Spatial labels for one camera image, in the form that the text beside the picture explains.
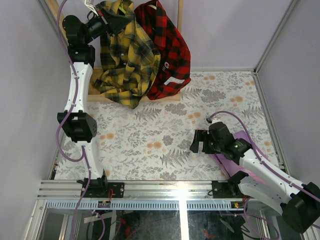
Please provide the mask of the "yellow plaid flannel shirt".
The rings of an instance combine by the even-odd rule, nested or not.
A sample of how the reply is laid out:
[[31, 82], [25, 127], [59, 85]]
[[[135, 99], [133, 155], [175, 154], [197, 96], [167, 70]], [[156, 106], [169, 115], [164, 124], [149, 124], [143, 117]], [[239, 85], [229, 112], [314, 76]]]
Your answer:
[[[100, 94], [116, 103], [135, 109], [155, 82], [161, 54], [137, 23], [131, 0], [103, 1], [105, 8], [130, 19], [117, 35], [100, 36], [100, 62], [103, 73], [93, 84]], [[123, 5], [126, 14], [118, 8]]]

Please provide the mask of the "lime green wire hanger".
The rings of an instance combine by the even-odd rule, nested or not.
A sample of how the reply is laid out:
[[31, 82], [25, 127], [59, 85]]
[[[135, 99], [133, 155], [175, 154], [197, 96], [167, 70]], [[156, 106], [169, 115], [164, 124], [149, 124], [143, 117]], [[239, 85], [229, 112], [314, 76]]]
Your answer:
[[119, 5], [118, 9], [125, 15], [126, 14], [126, 11], [124, 10], [123, 8], [123, 5]]

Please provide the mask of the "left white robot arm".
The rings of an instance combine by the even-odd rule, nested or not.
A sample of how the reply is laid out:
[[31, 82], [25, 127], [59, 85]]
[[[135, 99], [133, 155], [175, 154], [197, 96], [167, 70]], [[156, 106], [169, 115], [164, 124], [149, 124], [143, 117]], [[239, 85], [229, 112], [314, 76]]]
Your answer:
[[106, 198], [113, 189], [97, 157], [97, 122], [87, 113], [89, 84], [96, 59], [95, 48], [90, 43], [102, 34], [115, 36], [129, 24], [129, 20], [105, 10], [102, 3], [94, 4], [92, 0], [86, 0], [84, 5], [93, 13], [86, 23], [75, 15], [68, 15], [57, 22], [65, 31], [68, 43], [66, 54], [70, 63], [68, 99], [63, 112], [57, 114], [58, 129], [63, 130], [78, 147], [81, 155], [74, 161], [85, 161], [87, 166], [87, 176], [77, 181], [82, 185], [82, 195], [86, 198]]

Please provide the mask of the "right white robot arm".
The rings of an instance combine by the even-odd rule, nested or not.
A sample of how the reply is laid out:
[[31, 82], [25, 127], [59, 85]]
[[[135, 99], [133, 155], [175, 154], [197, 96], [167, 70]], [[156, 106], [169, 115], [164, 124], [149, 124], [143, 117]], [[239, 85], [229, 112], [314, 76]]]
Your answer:
[[313, 182], [305, 184], [270, 163], [244, 131], [232, 134], [218, 121], [207, 130], [195, 130], [189, 149], [218, 155], [218, 162], [230, 177], [229, 194], [257, 199], [279, 213], [294, 231], [306, 232], [320, 217], [320, 188]]

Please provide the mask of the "red black plaid shirt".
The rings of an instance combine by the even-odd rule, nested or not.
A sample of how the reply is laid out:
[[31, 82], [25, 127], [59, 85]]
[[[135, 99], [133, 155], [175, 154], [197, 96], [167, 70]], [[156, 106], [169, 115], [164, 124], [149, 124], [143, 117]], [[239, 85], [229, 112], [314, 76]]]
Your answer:
[[151, 99], [175, 95], [191, 81], [190, 50], [158, 0], [138, 5], [134, 13], [161, 56], [159, 71], [147, 96]]

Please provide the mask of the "purple cloth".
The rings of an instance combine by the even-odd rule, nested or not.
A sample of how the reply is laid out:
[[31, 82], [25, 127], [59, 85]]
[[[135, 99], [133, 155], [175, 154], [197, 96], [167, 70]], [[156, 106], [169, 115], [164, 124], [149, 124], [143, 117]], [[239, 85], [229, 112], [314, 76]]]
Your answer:
[[213, 160], [219, 166], [222, 173], [229, 179], [238, 172], [244, 172], [252, 177], [254, 180], [266, 184], [258, 175], [252, 171], [239, 165], [240, 157], [244, 155], [245, 151], [254, 149], [259, 154], [260, 158], [267, 156], [257, 147], [255, 143], [251, 144], [247, 133], [242, 130], [233, 134], [234, 140], [230, 145], [227, 145], [227, 149], [223, 149], [222, 152], [212, 155]]

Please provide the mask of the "floral patterned table mat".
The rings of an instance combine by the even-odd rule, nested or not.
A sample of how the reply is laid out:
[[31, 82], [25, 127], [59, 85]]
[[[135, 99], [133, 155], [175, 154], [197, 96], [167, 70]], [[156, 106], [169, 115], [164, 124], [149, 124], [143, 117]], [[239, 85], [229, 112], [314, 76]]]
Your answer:
[[189, 147], [195, 130], [216, 114], [230, 132], [247, 128], [267, 158], [278, 164], [254, 78], [249, 71], [196, 71], [180, 101], [146, 101], [135, 109], [89, 102], [97, 121], [97, 155], [109, 180], [209, 181], [225, 175], [213, 158]]

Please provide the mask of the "wooden clothes rack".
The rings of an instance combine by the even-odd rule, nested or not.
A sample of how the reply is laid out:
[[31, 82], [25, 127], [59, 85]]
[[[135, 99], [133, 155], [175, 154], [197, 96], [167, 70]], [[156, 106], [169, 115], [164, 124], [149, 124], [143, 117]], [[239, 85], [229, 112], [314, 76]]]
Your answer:
[[[57, 30], [57, 19], [58, 19], [58, 11], [60, 9], [60, 4], [56, 0], [42, 0], [42, 3], [44, 4], [45, 7], [48, 8], [49, 11], [49, 16], [53, 17], [54, 21], [54, 27], [55, 30]], [[65, 30], [63, 29], [62, 22], [64, 19], [64, 15], [61, 13], [59, 17], [59, 30], [57, 31], [58, 33], [61, 34], [63, 38], [63, 43], [68, 46], [68, 40], [66, 37]], [[89, 83], [87, 86], [84, 87], [87, 93], [87, 102], [107, 102], [107, 103], [113, 103], [112, 100], [105, 98], [100, 94], [100, 91], [96, 88], [94, 88], [93, 84], [95, 83], [95, 80], [100, 77], [103, 73], [103, 69], [101, 67], [94, 67], [92, 75], [90, 77]], [[181, 100], [181, 93], [178, 91], [174, 95], [169, 95], [167, 94], [165, 97], [159, 98], [159, 97], [152, 97], [149, 98], [149, 95], [144, 96], [140, 102], [165, 102], [165, 101], [180, 101]]]

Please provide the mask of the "aluminium front rail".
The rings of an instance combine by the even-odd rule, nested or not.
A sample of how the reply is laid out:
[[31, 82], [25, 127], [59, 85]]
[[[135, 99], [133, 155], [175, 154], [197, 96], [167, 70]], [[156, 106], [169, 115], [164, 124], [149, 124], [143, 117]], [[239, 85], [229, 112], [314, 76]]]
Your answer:
[[102, 197], [82, 197], [81, 184], [74, 180], [43, 180], [37, 200], [48, 208], [80, 210], [241, 210], [246, 197], [224, 196], [211, 181], [110, 181], [114, 189]]

